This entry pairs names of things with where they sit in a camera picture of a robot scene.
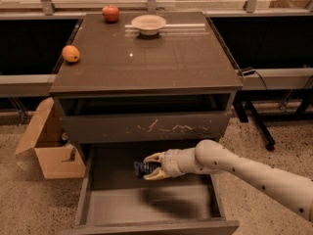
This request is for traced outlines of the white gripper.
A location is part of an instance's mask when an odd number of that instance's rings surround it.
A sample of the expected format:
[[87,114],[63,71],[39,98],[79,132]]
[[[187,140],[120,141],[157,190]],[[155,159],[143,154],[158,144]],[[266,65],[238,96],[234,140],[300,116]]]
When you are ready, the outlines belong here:
[[161,163],[152,173],[144,176],[145,180],[162,180],[178,177],[196,170],[195,149],[170,149],[154,153],[143,159],[144,163]]

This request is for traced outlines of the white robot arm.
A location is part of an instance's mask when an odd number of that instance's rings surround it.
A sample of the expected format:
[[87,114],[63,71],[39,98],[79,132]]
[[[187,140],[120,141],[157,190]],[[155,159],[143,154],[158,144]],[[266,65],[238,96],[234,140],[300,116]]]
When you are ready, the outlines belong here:
[[154,153],[145,157],[143,163],[149,169],[144,176],[146,180],[227,171],[302,218],[313,221],[310,178],[240,157],[215,141],[202,140],[195,148]]

